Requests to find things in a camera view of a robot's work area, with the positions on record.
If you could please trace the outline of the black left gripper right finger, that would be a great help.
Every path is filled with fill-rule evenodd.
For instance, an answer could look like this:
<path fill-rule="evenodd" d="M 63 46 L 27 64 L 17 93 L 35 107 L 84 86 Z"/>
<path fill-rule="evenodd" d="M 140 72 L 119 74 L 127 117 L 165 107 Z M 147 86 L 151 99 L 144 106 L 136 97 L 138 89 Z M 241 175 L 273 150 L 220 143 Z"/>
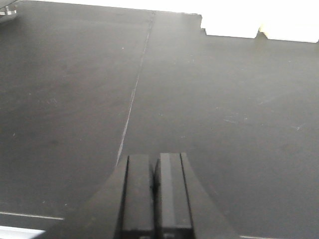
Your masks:
<path fill-rule="evenodd" d="M 185 153 L 160 154 L 155 185 L 159 239 L 239 238 L 195 176 Z"/>

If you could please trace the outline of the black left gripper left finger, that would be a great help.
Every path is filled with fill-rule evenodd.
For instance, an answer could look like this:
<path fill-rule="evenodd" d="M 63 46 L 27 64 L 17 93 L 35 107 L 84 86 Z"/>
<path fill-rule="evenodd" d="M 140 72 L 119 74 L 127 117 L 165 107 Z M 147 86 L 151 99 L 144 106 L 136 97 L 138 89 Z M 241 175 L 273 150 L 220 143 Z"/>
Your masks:
<path fill-rule="evenodd" d="M 48 239 L 154 238 L 153 170 L 149 156 L 123 158 L 81 208 L 48 229 Z"/>

